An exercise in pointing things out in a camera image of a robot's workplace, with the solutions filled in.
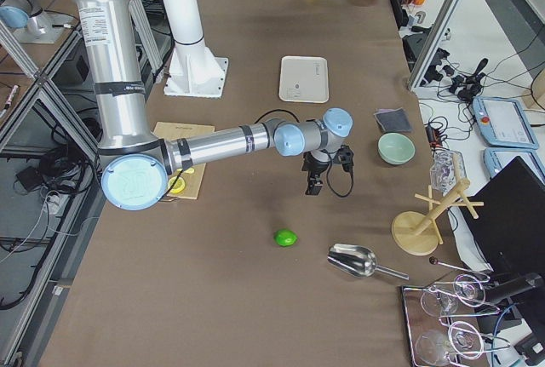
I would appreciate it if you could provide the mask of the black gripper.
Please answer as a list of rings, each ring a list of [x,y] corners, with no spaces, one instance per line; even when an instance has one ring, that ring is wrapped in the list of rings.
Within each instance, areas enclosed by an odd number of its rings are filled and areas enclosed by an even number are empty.
[[[320,194],[323,187],[321,175],[330,167],[331,163],[332,159],[327,152],[318,151],[317,157],[313,152],[303,153],[301,170],[307,173],[306,195],[318,196]]]

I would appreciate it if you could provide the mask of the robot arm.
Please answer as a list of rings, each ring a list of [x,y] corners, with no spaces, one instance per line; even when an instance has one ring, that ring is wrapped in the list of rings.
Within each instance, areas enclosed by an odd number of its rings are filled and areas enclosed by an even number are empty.
[[[352,171],[353,152],[345,140],[353,120],[341,108],[302,123],[273,118],[192,138],[157,137],[146,116],[146,89],[129,12],[132,0],[73,1],[103,128],[98,145],[100,183],[113,205],[126,210],[149,208],[168,194],[174,173],[268,148],[283,156],[302,156],[309,195],[320,192],[334,164]],[[177,95],[219,98],[228,61],[215,57],[207,47],[197,0],[163,0],[163,5],[175,41],[169,89]]]

